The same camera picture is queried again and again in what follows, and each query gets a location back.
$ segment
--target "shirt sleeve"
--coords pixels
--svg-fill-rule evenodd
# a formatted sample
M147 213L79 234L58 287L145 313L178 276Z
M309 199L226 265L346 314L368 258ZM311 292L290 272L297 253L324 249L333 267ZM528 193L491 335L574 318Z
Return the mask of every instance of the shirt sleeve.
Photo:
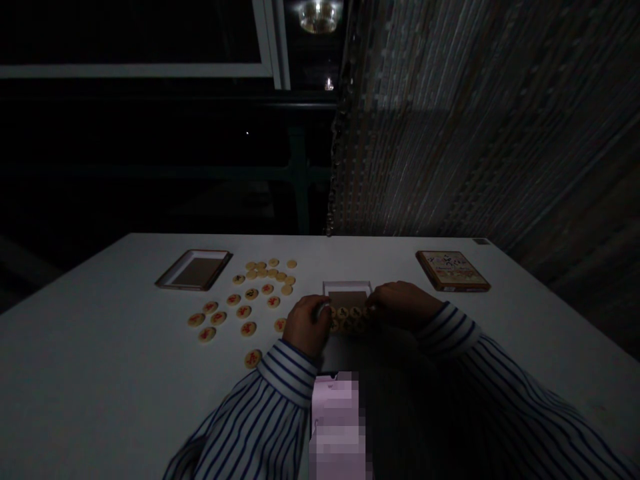
M524 371L464 312L446 302L415 334L451 398L460 451L480 477L637 479L640 469L609 446L565 400Z
M296 478L316 373L278 340L188 438L164 479Z

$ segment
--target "ceiling light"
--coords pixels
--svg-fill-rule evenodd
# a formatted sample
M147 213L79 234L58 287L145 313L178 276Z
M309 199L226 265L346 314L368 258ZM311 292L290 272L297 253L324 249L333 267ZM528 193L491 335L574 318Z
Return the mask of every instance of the ceiling light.
M338 26L342 6L323 0L308 1L299 10L300 26L309 33L331 33Z

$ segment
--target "pink object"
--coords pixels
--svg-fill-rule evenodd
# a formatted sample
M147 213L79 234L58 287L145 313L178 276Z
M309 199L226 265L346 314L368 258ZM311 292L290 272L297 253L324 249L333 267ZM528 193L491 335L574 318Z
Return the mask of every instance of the pink object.
M316 480L370 480L365 417L359 406L357 374L316 377L311 398L309 477Z

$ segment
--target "white table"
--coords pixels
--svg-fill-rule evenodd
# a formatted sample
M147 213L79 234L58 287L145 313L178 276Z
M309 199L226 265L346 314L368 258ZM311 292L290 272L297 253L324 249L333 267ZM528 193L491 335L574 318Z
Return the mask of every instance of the white table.
M209 292L153 282L191 248L228 249ZM436 293L477 320L526 370L574 403L615 446L640 459L640 365L492 245L470 239L132 234L2 315L0 477L160 478L200 420L247 372L243 357L279 337L273 321L325 280L398 279L434 290L422 249L459 250L488 293ZM257 307L243 338L225 298L250 260L298 260L278 310ZM186 325L215 299L230 315L208 345ZM324 370L348 367L340 340Z

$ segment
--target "hand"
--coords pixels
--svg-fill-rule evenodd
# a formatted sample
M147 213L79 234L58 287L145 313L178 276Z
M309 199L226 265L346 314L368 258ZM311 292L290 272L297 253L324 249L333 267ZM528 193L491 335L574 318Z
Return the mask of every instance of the hand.
M321 295L302 297L289 313L287 326L282 334L282 340L289 342L312 359L320 355L325 346L331 326L331 309L323 308L317 322L311 317L314 308L328 300L329 297Z
M376 287L366 306L375 305L371 316L386 321L393 327L416 330L434 316L442 302L412 283L392 282Z

